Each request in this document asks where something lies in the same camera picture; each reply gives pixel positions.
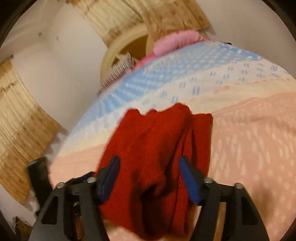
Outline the red knitted sweater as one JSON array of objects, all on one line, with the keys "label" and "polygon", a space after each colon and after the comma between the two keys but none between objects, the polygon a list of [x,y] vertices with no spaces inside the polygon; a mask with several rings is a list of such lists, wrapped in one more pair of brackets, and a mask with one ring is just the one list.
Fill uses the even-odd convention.
[{"label": "red knitted sweater", "polygon": [[179,160],[186,156],[208,174],[212,123],[211,114],[192,114],[180,103],[145,115],[128,110],[99,164],[120,158],[111,195],[100,207],[103,217],[145,240],[185,237],[191,204]]}]

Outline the beige curtain left window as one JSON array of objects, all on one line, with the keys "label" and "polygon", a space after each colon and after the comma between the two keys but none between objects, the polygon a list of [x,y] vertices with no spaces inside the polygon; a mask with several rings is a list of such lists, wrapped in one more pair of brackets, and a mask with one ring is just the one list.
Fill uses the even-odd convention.
[{"label": "beige curtain left window", "polygon": [[43,155],[60,129],[31,97],[10,60],[1,63],[1,185],[19,204],[30,190],[27,164]]}]

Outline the pink polka dot bedspread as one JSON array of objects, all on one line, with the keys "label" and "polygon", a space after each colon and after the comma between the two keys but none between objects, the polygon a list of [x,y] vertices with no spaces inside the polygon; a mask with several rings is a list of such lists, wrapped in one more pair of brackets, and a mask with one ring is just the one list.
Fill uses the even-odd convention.
[{"label": "pink polka dot bedspread", "polygon": [[52,184],[93,171],[130,108],[145,114],[175,103],[211,113],[209,176],[242,183],[271,240],[295,219],[295,79],[261,56],[200,42],[155,59],[96,99],[50,167]]}]

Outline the striped grey pillow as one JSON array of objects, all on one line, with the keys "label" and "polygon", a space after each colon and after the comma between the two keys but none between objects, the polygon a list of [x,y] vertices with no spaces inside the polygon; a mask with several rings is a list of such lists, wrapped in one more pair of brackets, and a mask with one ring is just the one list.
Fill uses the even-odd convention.
[{"label": "striped grey pillow", "polygon": [[112,83],[119,80],[121,77],[123,77],[129,71],[132,71],[134,68],[135,61],[127,52],[125,55],[121,56],[115,64],[112,64],[111,67],[107,68],[107,71],[103,74],[103,77],[100,80],[98,95],[100,95]]}]

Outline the cream round headboard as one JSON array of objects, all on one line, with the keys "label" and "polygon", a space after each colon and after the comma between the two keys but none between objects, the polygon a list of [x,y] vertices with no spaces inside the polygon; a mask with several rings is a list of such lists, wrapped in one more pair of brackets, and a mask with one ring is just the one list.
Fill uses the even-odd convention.
[{"label": "cream round headboard", "polygon": [[150,35],[146,24],[133,26],[116,39],[106,51],[100,68],[100,81],[106,78],[112,65],[122,59],[128,52],[137,62],[151,54],[154,39]]}]

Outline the beige curtain behind headboard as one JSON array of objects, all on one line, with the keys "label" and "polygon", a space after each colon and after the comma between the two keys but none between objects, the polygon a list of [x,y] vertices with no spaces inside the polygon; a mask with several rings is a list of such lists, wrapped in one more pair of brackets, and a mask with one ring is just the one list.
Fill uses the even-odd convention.
[{"label": "beige curtain behind headboard", "polygon": [[177,30],[203,30],[210,21],[196,1],[71,1],[109,47],[130,28],[145,24],[154,40]]}]

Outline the pink pillow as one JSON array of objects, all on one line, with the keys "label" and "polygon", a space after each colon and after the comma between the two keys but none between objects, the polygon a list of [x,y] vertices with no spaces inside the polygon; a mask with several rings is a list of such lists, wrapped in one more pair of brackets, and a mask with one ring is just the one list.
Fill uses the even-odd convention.
[{"label": "pink pillow", "polygon": [[163,56],[171,51],[180,49],[182,47],[196,44],[208,40],[207,37],[193,30],[182,30],[173,32],[154,43],[153,53],[157,56]]}]

